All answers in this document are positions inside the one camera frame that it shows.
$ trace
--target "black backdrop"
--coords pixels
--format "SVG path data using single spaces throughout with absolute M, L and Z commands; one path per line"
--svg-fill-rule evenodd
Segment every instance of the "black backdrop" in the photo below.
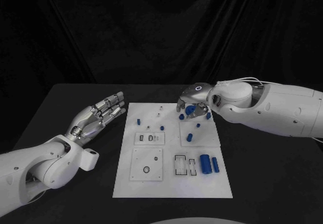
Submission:
M 0 0 L 3 149 L 57 83 L 254 76 L 323 91 L 322 10 L 319 0 Z

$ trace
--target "black table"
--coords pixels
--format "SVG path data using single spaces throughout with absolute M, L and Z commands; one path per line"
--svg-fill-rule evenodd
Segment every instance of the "black table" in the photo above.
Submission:
M 55 85 L 15 149 L 65 134 L 74 116 L 107 96 L 130 102 L 176 103 L 187 85 Z M 2 224 L 149 224 L 181 217 L 217 217 L 251 224 L 323 222 L 323 153 L 309 138 L 276 136 L 227 122 L 214 113 L 234 199 L 113 198 L 126 116 L 87 145 L 97 167 L 0 218 Z

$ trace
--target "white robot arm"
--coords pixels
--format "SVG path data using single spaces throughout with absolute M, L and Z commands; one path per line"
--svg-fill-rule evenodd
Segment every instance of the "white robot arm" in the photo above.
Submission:
M 244 79 L 218 82 L 215 86 L 194 84 L 182 93 L 178 112 L 185 103 L 191 103 L 197 108 L 189 118 L 195 118 L 207 114 L 210 106 L 233 123 L 282 136 L 322 138 L 323 93 L 300 86 Z
M 78 169 L 94 169 L 100 154 L 83 146 L 126 109 L 123 92 L 88 106 L 73 120 L 64 135 L 42 145 L 0 155 L 0 217 L 28 204 L 48 189 L 61 188 Z

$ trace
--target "blue cylinder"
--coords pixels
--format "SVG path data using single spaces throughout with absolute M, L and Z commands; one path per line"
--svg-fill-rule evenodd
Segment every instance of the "blue cylinder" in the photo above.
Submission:
M 192 137 L 194 137 L 194 134 L 189 133 L 189 136 L 188 136 L 188 139 L 187 140 L 188 141 L 192 141 Z
M 207 119 L 210 119 L 210 118 L 211 118 L 211 112 L 207 113 Z
M 211 167 L 211 157 L 210 155 L 201 155 L 201 166 L 202 166 L 202 173 L 211 174 L 212 167 Z
M 218 166 L 217 157 L 212 158 L 212 162 L 214 162 L 214 171 L 215 171 L 215 173 L 220 173 L 220 166 Z
M 191 115 L 194 113 L 195 108 L 197 108 L 197 106 L 194 106 L 194 105 L 187 106 L 187 108 L 185 108 L 187 115 Z

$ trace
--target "robotic hand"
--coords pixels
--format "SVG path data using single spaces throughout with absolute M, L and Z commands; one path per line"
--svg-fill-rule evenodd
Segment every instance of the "robotic hand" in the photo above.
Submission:
M 31 203 L 41 192 L 62 187 L 80 168 L 94 169 L 100 154 L 83 146 L 126 112 L 123 100 L 119 92 L 80 112 L 65 136 L 0 155 L 0 217 Z
M 197 109 L 188 118 L 208 113 L 208 106 L 233 123 L 290 137 L 323 137 L 323 93 L 309 88 L 241 78 L 194 84 L 182 93 L 178 112 L 185 103 Z

